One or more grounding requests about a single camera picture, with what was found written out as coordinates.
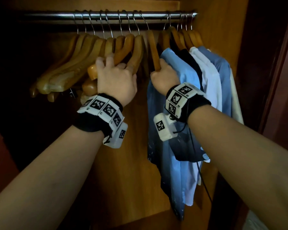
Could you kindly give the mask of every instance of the wardrobe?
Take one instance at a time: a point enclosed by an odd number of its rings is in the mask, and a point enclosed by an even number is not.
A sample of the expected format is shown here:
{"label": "wardrobe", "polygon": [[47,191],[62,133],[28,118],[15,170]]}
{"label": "wardrobe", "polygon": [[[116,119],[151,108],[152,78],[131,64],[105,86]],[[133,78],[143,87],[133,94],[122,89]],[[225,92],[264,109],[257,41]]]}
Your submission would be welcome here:
{"label": "wardrobe", "polygon": [[[193,29],[200,33],[204,46],[225,58],[233,70],[245,124],[264,132],[271,121],[270,108],[280,79],[282,66],[276,65],[284,63],[281,50],[284,58],[288,50],[283,46],[288,38],[288,0],[279,5],[267,0],[0,0],[0,134],[18,170],[73,123],[81,105],[79,98],[69,94],[55,102],[44,95],[29,95],[36,78],[64,55],[76,26],[27,23],[19,20],[20,13],[106,9],[195,11]],[[272,26],[268,16],[277,9],[280,14]],[[131,26],[137,34],[134,24]],[[163,24],[149,26],[157,35]],[[84,31],[80,23],[77,27]],[[101,37],[101,28],[95,30]],[[113,33],[121,34],[118,27],[113,27]],[[105,30],[105,34],[107,37],[110,32]],[[270,50],[256,54],[261,46]],[[84,222],[90,222],[91,229],[241,229],[248,209],[213,161],[202,167],[203,179],[214,197],[212,204],[205,189],[198,186],[194,205],[186,206],[182,222],[176,219],[160,188],[159,171],[147,160],[145,84],[140,84],[135,99],[124,108],[124,116],[128,131],[121,148],[100,148],[59,229],[80,229]]]}

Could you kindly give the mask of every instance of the clothes rail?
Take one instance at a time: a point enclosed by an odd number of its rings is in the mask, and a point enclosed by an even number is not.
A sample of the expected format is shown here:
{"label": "clothes rail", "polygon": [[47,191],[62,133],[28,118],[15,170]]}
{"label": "clothes rail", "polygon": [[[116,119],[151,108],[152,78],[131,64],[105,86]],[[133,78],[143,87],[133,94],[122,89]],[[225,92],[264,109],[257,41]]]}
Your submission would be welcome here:
{"label": "clothes rail", "polygon": [[18,13],[19,20],[100,20],[111,19],[111,20],[128,20],[129,19],[181,19],[182,16],[187,18],[194,18],[196,12],[155,12],[155,11],[70,11],[70,12],[56,12],[56,11],[34,11],[34,12],[20,12]]}

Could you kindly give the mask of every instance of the qr code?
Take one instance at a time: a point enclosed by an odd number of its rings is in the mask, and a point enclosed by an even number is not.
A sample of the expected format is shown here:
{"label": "qr code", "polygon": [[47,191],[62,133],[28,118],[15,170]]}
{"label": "qr code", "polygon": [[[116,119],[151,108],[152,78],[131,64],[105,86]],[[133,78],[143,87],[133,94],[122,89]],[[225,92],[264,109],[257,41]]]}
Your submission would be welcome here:
{"label": "qr code", "polygon": [[110,104],[107,104],[106,107],[104,108],[104,112],[110,117],[112,117],[116,112],[116,110]]}
{"label": "qr code", "polygon": [[125,133],[126,133],[126,131],[125,131],[125,130],[122,130],[122,131],[121,131],[121,134],[119,134],[119,138],[123,139],[124,136],[125,136]]}
{"label": "qr code", "polygon": [[87,106],[91,101],[92,101],[92,99],[87,100],[87,101],[82,105],[82,107]]}
{"label": "qr code", "polygon": [[169,112],[171,112],[173,115],[176,114],[176,107],[169,103]]}
{"label": "qr code", "polygon": [[121,122],[121,118],[119,117],[118,113],[116,113],[116,115],[114,116],[113,121],[114,121],[115,125],[118,127],[120,122]]}
{"label": "qr code", "polygon": [[177,105],[177,103],[179,102],[179,100],[181,99],[181,95],[179,93],[174,93],[173,97],[171,98],[171,102],[174,103],[175,105]]}
{"label": "qr code", "polygon": [[163,130],[165,128],[162,120],[157,122],[156,126],[157,126],[158,131],[161,131],[161,130]]}
{"label": "qr code", "polygon": [[192,90],[192,88],[185,85],[184,87],[180,88],[178,91],[181,92],[182,94],[187,94],[191,90]]}
{"label": "qr code", "polygon": [[100,110],[104,106],[105,102],[95,99],[90,107]]}

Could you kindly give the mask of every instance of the person's left arm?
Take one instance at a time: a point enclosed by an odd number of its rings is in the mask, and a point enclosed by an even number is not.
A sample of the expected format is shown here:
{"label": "person's left arm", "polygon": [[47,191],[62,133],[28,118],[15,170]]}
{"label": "person's left arm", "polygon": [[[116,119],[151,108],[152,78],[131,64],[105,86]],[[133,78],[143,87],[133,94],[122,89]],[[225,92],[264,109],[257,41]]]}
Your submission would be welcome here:
{"label": "person's left arm", "polygon": [[[125,64],[96,60],[98,91],[123,107],[137,92],[136,75]],[[0,229],[56,229],[79,193],[99,147],[102,131],[71,126],[0,193]]]}

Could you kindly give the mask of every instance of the black wristband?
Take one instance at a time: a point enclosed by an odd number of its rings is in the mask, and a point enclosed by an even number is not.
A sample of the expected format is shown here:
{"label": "black wristband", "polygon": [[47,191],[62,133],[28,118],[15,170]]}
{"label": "black wristband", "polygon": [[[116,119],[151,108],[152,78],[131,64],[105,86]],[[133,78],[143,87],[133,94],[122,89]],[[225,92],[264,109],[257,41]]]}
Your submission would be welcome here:
{"label": "black wristband", "polygon": [[[116,100],[114,97],[109,96],[105,93],[100,93],[98,94],[98,96],[102,96],[104,98],[111,100],[116,105],[118,105],[119,110],[121,112],[123,111],[122,104],[118,100]],[[87,131],[87,132],[102,131],[104,133],[104,137],[107,137],[112,134],[112,129],[107,122],[102,120],[99,116],[92,115],[87,112],[79,113],[73,125],[82,131]]]}
{"label": "black wristband", "polygon": [[[174,85],[172,88],[169,89],[169,91],[166,94],[166,99],[171,94],[172,90],[177,87],[178,85]],[[189,98],[187,103],[183,106],[181,109],[181,116],[178,119],[176,116],[174,116],[171,112],[168,112],[171,114],[171,117],[174,118],[176,121],[185,123],[187,122],[190,114],[198,107],[204,106],[204,105],[211,105],[211,102],[206,99],[204,96],[196,94],[193,97]]]}

